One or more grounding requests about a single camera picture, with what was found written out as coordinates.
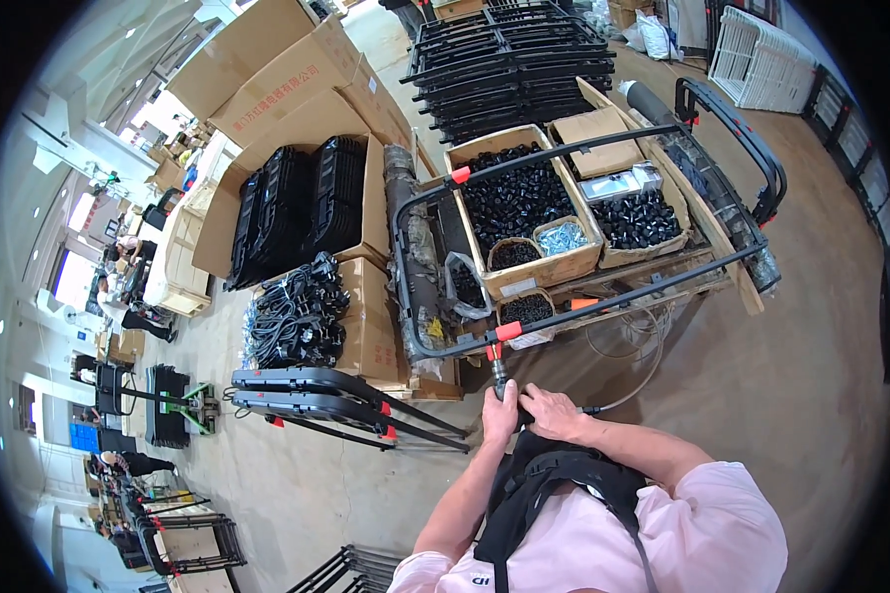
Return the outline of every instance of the red plastic corner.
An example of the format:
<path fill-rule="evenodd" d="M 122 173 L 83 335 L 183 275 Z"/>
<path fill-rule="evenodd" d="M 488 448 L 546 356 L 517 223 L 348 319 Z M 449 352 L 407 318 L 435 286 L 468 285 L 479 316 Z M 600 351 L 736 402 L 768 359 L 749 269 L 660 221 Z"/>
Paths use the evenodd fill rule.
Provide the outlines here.
<path fill-rule="evenodd" d="M 469 167 L 462 167 L 451 172 L 451 180 L 455 183 L 464 183 L 470 176 L 472 176 L 472 169 Z"/>
<path fill-rule="evenodd" d="M 521 322 L 514 322 L 504 326 L 497 326 L 494 333 L 497 334 L 500 341 L 508 341 L 509 339 L 517 338 L 524 332 L 521 331 Z"/>

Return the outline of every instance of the pink shirt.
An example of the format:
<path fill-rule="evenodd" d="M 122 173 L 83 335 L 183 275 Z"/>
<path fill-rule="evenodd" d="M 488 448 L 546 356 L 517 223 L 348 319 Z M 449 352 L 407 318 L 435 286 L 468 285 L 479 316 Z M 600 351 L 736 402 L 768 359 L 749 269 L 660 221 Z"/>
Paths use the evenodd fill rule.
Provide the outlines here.
<path fill-rule="evenodd" d="M 638 491 L 640 538 L 660 593 L 774 591 L 788 564 L 785 532 L 745 466 L 715 461 L 690 471 L 676 498 L 657 486 Z M 388 593 L 483 593 L 494 569 L 474 546 L 453 563 L 439 552 L 403 560 Z M 508 561 L 510 591 L 646 593 L 629 533 L 575 485 L 551 496 Z"/>

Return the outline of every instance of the label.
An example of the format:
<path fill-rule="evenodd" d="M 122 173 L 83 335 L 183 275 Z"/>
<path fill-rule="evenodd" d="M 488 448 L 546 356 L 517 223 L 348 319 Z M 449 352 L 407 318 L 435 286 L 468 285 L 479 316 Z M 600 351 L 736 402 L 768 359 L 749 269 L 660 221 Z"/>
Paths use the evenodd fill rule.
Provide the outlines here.
<path fill-rule="evenodd" d="M 551 341 L 554 339 L 554 334 L 556 333 L 557 331 L 553 327 L 538 329 L 530 334 L 524 334 L 523 336 L 509 339 L 508 345 L 515 350 L 523 350 L 525 348 L 530 348 L 531 346 L 536 346 L 539 343 Z"/>
<path fill-rule="evenodd" d="M 521 282 L 515 282 L 514 284 L 509 284 L 506 287 L 501 287 L 501 296 L 504 298 L 508 298 L 518 294 L 519 292 L 530 291 L 531 289 L 537 288 L 537 280 L 534 278 L 527 278 L 526 280 L 522 280 Z"/>

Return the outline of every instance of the blue crate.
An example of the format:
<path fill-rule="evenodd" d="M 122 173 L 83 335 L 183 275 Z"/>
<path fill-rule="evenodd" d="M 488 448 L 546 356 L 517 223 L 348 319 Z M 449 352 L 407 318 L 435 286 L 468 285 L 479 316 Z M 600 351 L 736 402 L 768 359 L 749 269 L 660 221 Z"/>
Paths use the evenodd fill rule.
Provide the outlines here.
<path fill-rule="evenodd" d="M 100 453 L 98 447 L 98 433 L 92 426 L 70 424 L 69 446 L 79 451 Z"/>

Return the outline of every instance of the red plastic clip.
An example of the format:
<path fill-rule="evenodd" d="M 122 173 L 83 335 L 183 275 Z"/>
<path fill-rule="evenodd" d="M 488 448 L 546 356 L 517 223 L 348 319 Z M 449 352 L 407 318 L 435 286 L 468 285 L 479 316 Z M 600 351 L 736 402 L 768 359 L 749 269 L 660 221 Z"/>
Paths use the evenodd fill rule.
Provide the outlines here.
<path fill-rule="evenodd" d="M 451 172 L 451 180 L 455 183 L 464 183 L 470 176 L 472 176 L 472 169 L 469 167 L 462 167 Z"/>
<path fill-rule="evenodd" d="M 524 332 L 521 331 L 521 322 L 514 322 L 504 326 L 497 326 L 494 333 L 500 341 L 508 341 L 509 339 L 517 338 Z"/>
<path fill-rule="evenodd" d="M 495 359 L 501 360 L 501 343 L 494 345 L 494 350 L 489 347 L 485 348 L 485 354 L 488 355 L 488 362 L 494 362 Z"/>

